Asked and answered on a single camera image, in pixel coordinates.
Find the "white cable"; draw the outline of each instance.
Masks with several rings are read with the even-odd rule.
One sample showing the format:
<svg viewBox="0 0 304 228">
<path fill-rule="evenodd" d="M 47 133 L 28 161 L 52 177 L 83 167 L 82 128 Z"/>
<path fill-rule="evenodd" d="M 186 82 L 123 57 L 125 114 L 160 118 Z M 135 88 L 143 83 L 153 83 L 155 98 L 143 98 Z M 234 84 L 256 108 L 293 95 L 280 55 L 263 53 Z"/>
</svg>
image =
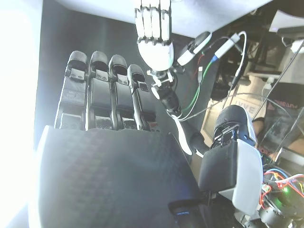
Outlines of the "white cable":
<svg viewBox="0 0 304 228">
<path fill-rule="evenodd" d="M 185 120 L 185 119 L 187 119 L 187 117 L 188 117 L 188 116 L 191 114 L 191 112 L 193 111 L 194 106 L 195 106 L 196 102 L 197 102 L 198 99 L 199 99 L 199 95 L 200 95 L 200 84 L 199 84 L 199 92 L 198 92 L 198 95 L 197 95 L 197 97 L 196 97 L 196 99 L 195 99 L 195 102 L 194 102 L 194 104 L 193 104 L 193 106 L 192 106 L 190 112 L 189 112 L 185 117 L 183 117 L 183 118 L 181 118 L 181 119 L 178 119 L 178 120 Z"/>
<path fill-rule="evenodd" d="M 236 71 L 235 77 L 238 76 L 238 74 L 239 74 L 239 72 L 240 72 L 240 70 L 241 70 L 241 68 L 242 68 L 242 66 L 243 66 L 244 59 L 245 59 L 246 43 L 247 43 L 247 34 L 246 34 L 245 31 L 239 32 L 238 35 L 239 35 L 239 36 L 244 35 L 244 46 L 243 46 L 243 53 L 242 53 L 241 63 L 239 64 L 239 67 L 238 67 L 238 69 L 237 69 L 237 71 Z"/>
<path fill-rule="evenodd" d="M 275 183 L 288 182 L 289 180 L 292 180 L 292 179 L 295 179 L 295 178 L 301 177 L 301 176 L 304 176 L 304 174 L 299 173 L 299 174 L 296 174 L 296 175 L 294 175 L 294 176 L 288 177 L 288 178 L 283 179 L 283 180 L 277 180 L 277 181 L 275 181 Z"/>
</svg>

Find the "white wall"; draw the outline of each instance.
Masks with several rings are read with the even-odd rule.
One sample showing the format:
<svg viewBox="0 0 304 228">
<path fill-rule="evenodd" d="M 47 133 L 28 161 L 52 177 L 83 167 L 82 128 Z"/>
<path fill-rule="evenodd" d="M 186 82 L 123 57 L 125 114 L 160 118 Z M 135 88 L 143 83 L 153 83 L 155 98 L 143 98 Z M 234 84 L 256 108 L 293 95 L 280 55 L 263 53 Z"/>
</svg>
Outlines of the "white wall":
<svg viewBox="0 0 304 228">
<path fill-rule="evenodd" d="M 30 192 L 42 0 L 0 0 L 0 228 Z"/>
</svg>

